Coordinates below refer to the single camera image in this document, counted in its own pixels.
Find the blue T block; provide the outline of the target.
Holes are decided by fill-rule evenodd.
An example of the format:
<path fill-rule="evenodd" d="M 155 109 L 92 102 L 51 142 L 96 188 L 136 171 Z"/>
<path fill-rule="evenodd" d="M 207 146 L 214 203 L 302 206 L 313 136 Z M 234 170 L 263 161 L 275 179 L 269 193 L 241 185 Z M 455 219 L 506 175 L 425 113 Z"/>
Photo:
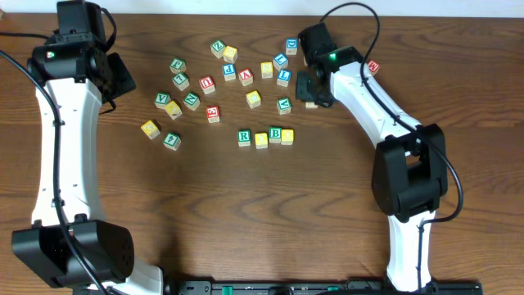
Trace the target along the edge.
<path fill-rule="evenodd" d="M 306 102 L 305 108 L 306 109 L 317 109 L 318 105 L 315 102 Z"/>

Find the yellow O block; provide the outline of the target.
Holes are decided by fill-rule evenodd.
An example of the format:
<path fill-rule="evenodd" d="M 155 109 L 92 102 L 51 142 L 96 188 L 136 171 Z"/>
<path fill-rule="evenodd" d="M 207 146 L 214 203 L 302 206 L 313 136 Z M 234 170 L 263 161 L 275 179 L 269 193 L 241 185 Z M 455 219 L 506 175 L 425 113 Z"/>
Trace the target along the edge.
<path fill-rule="evenodd" d="M 257 149 L 265 149 L 269 145 L 269 137 L 267 133 L 255 134 L 255 147 Z"/>
<path fill-rule="evenodd" d="M 281 144 L 292 145 L 294 143 L 295 134 L 293 129 L 282 129 Z"/>

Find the green B block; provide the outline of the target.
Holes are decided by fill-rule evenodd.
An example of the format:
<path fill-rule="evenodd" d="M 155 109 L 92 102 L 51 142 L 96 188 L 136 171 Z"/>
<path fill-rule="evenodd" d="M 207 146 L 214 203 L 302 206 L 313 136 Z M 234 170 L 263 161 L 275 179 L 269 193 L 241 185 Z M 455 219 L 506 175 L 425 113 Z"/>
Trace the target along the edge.
<path fill-rule="evenodd" d="M 280 144 L 282 141 L 282 128 L 271 126 L 269 128 L 269 142 Z"/>

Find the green R block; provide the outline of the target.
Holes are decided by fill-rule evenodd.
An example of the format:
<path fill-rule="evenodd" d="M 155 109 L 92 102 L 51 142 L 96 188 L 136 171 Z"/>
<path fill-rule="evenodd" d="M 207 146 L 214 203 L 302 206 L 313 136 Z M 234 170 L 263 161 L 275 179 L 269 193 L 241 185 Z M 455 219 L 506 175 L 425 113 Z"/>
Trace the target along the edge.
<path fill-rule="evenodd" d="M 251 145 L 251 132 L 248 129 L 237 132 L 237 143 L 239 147 L 248 147 Z"/>

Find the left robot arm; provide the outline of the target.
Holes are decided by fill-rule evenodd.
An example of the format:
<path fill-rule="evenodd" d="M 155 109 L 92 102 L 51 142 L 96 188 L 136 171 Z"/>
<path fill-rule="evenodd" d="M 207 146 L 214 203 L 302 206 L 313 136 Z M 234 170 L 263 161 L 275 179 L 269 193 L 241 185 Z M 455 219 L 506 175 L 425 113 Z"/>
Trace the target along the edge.
<path fill-rule="evenodd" d="M 170 294 L 159 267 L 135 256 L 131 233 L 105 219 L 97 183 L 97 121 L 136 84 L 112 51 L 111 14 L 93 2 L 56 5 L 58 27 L 23 73 L 35 85 L 41 125 L 38 196 L 14 254 L 51 288 L 76 294 Z"/>

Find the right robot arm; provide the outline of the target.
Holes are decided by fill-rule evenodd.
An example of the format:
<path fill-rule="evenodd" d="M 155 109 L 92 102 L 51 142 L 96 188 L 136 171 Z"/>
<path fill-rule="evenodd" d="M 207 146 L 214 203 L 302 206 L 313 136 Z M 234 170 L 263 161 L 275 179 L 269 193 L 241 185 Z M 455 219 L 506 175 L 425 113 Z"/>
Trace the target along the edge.
<path fill-rule="evenodd" d="M 375 80 L 378 66 L 351 46 L 340 48 L 324 23 L 302 30 L 298 39 L 307 71 L 297 76 L 296 97 L 330 107 L 345 106 L 375 147 L 372 192 L 387 215 L 392 288 L 422 291 L 430 282 L 428 230 L 447 193 L 445 137 L 437 125 L 423 126 L 403 111 Z"/>

